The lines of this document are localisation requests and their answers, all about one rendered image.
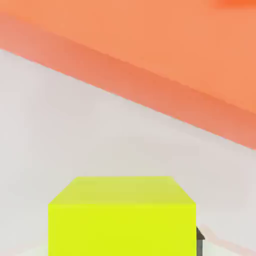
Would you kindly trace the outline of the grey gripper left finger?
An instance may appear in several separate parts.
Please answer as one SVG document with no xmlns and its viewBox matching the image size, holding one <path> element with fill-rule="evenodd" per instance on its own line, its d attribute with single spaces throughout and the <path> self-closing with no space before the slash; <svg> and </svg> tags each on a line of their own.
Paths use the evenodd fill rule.
<svg viewBox="0 0 256 256">
<path fill-rule="evenodd" d="M 48 245 L 42 244 L 19 253 L 17 256 L 48 256 Z"/>
</svg>

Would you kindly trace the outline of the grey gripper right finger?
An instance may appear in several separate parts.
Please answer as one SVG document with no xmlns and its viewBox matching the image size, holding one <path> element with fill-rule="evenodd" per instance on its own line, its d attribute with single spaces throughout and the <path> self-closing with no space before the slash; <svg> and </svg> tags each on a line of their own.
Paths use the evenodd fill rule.
<svg viewBox="0 0 256 256">
<path fill-rule="evenodd" d="M 256 256 L 256 251 L 219 238 L 208 226 L 197 227 L 196 256 Z"/>
</svg>

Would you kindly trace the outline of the large orange box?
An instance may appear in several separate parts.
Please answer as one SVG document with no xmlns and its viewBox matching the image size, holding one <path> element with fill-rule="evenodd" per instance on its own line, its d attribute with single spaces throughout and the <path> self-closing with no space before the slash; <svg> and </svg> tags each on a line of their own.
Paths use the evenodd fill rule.
<svg viewBox="0 0 256 256">
<path fill-rule="evenodd" d="M 0 49 L 256 150 L 256 0 L 0 0 Z"/>
</svg>

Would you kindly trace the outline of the small yellow cube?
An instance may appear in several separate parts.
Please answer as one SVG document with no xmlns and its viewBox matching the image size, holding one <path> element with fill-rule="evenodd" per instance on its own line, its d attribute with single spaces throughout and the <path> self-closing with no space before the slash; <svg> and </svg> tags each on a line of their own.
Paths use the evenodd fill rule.
<svg viewBox="0 0 256 256">
<path fill-rule="evenodd" d="M 197 256 L 196 204 L 169 176 L 85 176 L 48 205 L 48 256 Z"/>
</svg>

